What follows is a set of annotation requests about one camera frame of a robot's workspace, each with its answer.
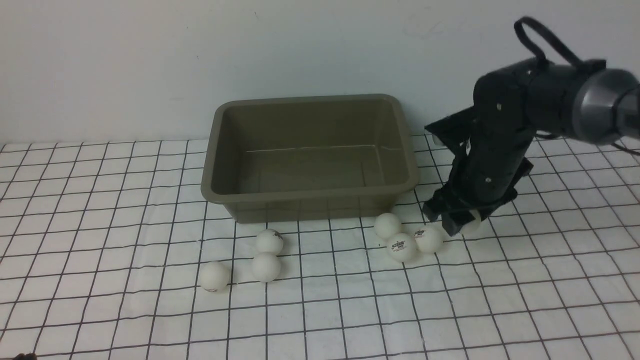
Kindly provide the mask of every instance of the ping pong ball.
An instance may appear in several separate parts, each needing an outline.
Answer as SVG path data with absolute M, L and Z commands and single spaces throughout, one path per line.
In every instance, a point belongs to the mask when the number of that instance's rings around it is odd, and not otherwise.
M 383 240 L 402 232 L 402 223 L 395 214 L 384 213 L 376 218 L 373 230 Z
M 404 233 L 393 235 L 387 244 L 389 256 L 400 263 L 411 260 L 417 249 L 418 245 L 413 239 L 413 236 Z
M 475 220 L 466 223 L 462 226 L 462 229 L 460 229 L 460 234 L 464 235 L 465 237 L 471 236 L 474 232 L 478 231 L 478 229 L 480 228 L 480 224 L 482 223 L 482 219 L 478 210 L 473 209 L 469 210 L 469 212 L 474 216 Z
M 270 252 L 277 255 L 282 251 L 283 246 L 282 235 L 275 230 L 263 230 L 255 237 L 255 249 L 258 252 Z
M 200 270 L 200 287 L 212 293 L 224 290 L 230 279 L 231 271 L 217 261 L 202 265 Z
M 418 250 L 432 254 L 442 246 L 445 234 L 444 230 L 436 225 L 425 225 L 413 234 L 413 239 L 418 245 Z
M 257 254 L 251 262 L 253 277 L 260 282 L 274 281 L 280 274 L 280 260 L 270 252 Z

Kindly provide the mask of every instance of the plastic tub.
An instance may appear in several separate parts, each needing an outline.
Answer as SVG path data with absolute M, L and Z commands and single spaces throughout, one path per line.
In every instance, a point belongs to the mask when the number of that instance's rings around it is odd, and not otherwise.
M 240 223 L 367 217 L 418 180 L 394 97 L 247 100 L 216 111 L 202 195 Z

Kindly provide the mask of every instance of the white wall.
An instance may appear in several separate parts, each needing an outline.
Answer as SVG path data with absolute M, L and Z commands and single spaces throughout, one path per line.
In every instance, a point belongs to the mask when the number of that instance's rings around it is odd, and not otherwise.
M 381 92 L 415 131 L 533 15 L 640 75 L 638 0 L 0 0 L 0 142 L 205 138 L 234 99 Z

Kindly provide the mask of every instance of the grid tablecloth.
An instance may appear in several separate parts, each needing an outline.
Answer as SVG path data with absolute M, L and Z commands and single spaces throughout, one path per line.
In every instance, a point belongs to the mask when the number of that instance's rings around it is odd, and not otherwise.
M 452 154 L 413 136 L 413 231 Z M 254 236 L 200 195 L 206 141 L 5 145 L 0 358 L 640 358 L 640 165 L 613 147 L 534 142 L 520 196 L 470 238 L 392 261 L 372 218 L 268 224 L 280 278 L 255 282 Z M 639 148 L 637 142 L 627 142 Z M 208 261 L 232 286 L 196 286 Z

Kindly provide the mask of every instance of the robotic arm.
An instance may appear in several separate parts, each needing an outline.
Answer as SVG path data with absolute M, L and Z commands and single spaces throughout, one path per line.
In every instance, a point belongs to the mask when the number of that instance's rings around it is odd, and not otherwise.
M 547 60 L 523 25 L 569 65 Z M 580 60 L 530 17 L 514 28 L 534 57 L 484 75 L 476 82 L 472 107 L 425 127 L 455 155 L 448 182 L 422 207 L 430 221 L 442 215 L 451 236 L 475 220 L 470 211 L 484 220 L 516 198 L 514 186 L 533 167 L 524 155 L 535 136 L 567 136 L 595 145 L 622 136 L 640 139 L 640 83 L 633 74 L 607 69 L 605 60 Z

